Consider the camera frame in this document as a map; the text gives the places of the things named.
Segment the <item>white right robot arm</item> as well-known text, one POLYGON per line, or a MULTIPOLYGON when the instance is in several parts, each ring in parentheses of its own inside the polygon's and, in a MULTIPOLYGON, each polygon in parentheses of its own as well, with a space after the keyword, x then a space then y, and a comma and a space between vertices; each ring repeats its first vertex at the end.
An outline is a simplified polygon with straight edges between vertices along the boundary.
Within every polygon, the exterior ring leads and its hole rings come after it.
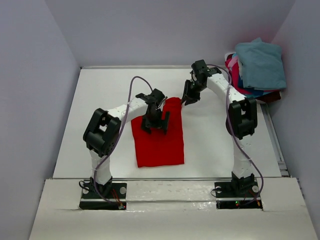
POLYGON ((257 101, 246 97, 232 86, 232 78, 225 78, 223 69, 208 66, 197 60, 191 65, 191 79, 186 80, 181 103, 184 106, 198 102, 201 92, 211 90, 224 103, 226 109, 226 129, 232 137, 233 169, 230 181, 215 183, 214 197, 246 198, 259 186, 254 171, 257 169, 245 148, 251 144, 252 136, 258 126, 257 101))

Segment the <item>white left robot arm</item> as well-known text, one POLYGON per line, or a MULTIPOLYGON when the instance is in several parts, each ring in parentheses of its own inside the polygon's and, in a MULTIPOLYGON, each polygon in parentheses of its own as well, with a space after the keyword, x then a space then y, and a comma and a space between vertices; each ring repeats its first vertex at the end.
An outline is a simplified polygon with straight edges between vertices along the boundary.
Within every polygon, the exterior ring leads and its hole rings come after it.
POLYGON ((105 199, 112 188, 112 175, 110 171, 110 156, 116 148, 126 123, 135 118, 142 117, 140 128, 151 134, 152 130, 163 130, 167 133, 170 113, 163 115, 162 103, 165 95, 158 89, 150 94, 137 94, 128 103, 119 107, 94 111, 85 131, 83 140, 90 151, 92 162, 92 175, 90 183, 97 196, 105 199))

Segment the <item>red t shirt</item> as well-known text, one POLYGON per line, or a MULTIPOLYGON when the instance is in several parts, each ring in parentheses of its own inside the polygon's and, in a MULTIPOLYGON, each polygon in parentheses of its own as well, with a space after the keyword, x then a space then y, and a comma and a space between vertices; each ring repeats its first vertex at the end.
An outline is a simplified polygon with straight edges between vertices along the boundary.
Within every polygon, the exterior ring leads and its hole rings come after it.
POLYGON ((170 113, 167 133, 161 129, 152 129, 150 134, 143 131, 141 116, 131 121, 138 168, 176 166, 185 163, 181 99, 168 98, 163 110, 170 113))

